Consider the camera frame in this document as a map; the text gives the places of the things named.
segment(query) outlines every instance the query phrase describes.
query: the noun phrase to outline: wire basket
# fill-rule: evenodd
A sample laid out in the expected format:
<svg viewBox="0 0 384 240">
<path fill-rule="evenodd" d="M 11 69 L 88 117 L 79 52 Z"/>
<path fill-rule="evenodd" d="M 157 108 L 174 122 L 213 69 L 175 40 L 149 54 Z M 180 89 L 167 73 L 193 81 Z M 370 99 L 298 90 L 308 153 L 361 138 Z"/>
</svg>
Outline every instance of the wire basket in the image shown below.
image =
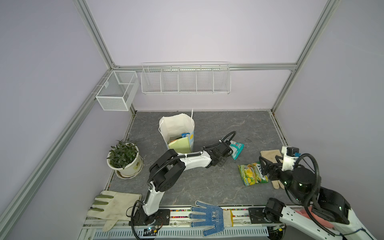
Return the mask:
<svg viewBox="0 0 384 240">
<path fill-rule="evenodd" d="M 144 94 L 228 94 L 231 92 L 229 64 L 143 68 L 141 90 Z"/>
<path fill-rule="evenodd" d="M 97 101 L 106 111 L 129 111 L 139 88 L 135 71 L 113 70 L 96 95 Z"/>
</svg>

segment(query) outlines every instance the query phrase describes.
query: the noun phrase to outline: white wall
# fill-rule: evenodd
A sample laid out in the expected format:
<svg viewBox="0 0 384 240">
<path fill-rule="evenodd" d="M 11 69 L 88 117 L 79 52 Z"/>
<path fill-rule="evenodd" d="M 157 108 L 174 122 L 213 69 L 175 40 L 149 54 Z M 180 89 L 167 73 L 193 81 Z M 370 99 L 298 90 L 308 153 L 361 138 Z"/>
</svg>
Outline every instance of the white wall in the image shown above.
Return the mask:
<svg viewBox="0 0 384 240">
<path fill-rule="evenodd" d="M 116 65 L 296 62 L 326 0 L 88 0 Z"/>
<path fill-rule="evenodd" d="M 0 2 L 0 213 L 106 66 L 71 0 Z"/>
<path fill-rule="evenodd" d="M 87 0 L 116 65 L 296 62 L 326 0 Z M 288 71 L 232 72 L 229 95 L 144 95 L 139 111 L 270 109 Z"/>
<path fill-rule="evenodd" d="M 111 173 L 110 146 L 129 120 L 129 112 L 104 111 L 96 102 L 7 239 L 77 239 Z"/>
<path fill-rule="evenodd" d="M 230 94 L 144 95 L 139 88 L 133 105 L 138 111 L 271 109 L 289 73 L 289 70 L 232 71 Z"/>
<path fill-rule="evenodd" d="M 290 145 L 318 160 L 322 186 L 341 193 L 383 239 L 384 2 L 344 0 L 298 74 L 277 118 Z"/>
</svg>

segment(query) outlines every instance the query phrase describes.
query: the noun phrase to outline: mounting plate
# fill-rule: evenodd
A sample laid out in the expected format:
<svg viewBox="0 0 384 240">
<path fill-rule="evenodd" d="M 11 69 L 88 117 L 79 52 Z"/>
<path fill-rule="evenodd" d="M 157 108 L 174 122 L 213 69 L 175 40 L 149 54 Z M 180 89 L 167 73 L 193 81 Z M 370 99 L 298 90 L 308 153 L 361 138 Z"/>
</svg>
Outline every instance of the mounting plate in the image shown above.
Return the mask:
<svg viewBox="0 0 384 240">
<path fill-rule="evenodd" d="M 263 207 L 250 207 L 248 208 L 249 211 L 249 218 L 251 219 L 251 223 L 270 223 L 265 218 L 265 213 L 263 212 Z"/>
<path fill-rule="evenodd" d="M 151 216 L 147 216 L 143 208 L 140 207 L 140 209 L 136 211 L 132 220 L 134 221 L 133 223 L 134 226 L 147 226 L 147 225 L 161 225 L 161 221 L 163 225 L 169 225 L 169 219 L 170 219 L 169 209 L 159 209 L 156 213 L 152 214 Z"/>
</svg>

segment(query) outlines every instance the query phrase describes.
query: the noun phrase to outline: potted plant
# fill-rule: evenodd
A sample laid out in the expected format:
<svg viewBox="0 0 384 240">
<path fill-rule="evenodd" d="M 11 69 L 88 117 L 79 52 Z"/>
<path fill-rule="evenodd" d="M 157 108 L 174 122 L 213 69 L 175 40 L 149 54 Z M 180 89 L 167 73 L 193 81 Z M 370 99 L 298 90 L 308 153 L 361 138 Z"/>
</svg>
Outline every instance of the potted plant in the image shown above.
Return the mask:
<svg viewBox="0 0 384 240">
<path fill-rule="evenodd" d="M 113 170 L 119 171 L 123 177 L 133 177 L 142 168 L 143 161 L 139 155 L 138 147 L 127 141 L 118 141 L 116 146 L 111 146 L 107 157 L 107 164 Z"/>
</svg>

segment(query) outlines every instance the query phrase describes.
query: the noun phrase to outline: robotic arm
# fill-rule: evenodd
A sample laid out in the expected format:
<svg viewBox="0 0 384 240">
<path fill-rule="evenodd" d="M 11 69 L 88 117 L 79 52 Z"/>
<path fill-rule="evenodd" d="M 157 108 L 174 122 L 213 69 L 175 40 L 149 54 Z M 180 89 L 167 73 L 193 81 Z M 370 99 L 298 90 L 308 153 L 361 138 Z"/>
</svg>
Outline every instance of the robotic arm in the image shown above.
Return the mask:
<svg viewBox="0 0 384 240">
<path fill-rule="evenodd" d="M 195 167 L 222 166 L 233 152 L 230 140 L 235 134 L 235 131 L 229 133 L 219 143 L 204 147 L 200 152 L 180 154 L 173 149 L 166 151 L 149 168 L 149 190 L 142 207 L 135 214 L 135 219 L 138 220 L 136 224 L 147 225 L 154 221 L 164 192 L 176 183 L 183 171 Z"/>
<path fill-rule="evenodd" d="M 262 167 L 262 175 L 269 174 L 270 180 L 280 180 L 285 184 L 288 197 L 290 194 L 305 208 L 308 219 L 281 201 L 270 198 L 264 208 L 265 218 L 269 221 L 281 221 L 291 225 L 314 239 L 343 239 L 348 240 L 374 240 L 372 234 L 356 217 L 350 204 L 336 191 L 320 186 L 321 177 L 316 159 L 310 154 L 299 154 L 295 147 L 283 147 L 283 163 L 281 157 L 276 156 L 278 163 L 259 157 Z M 302 165 L 300 161 L 305 157 L 311 159 L 314 170 L 311 171 Z M 308 207 L 313 202 L 312 212 L 317 216 L 331 222 L 337 231 L 322 226 L 310 213 Z"/>
</svg>

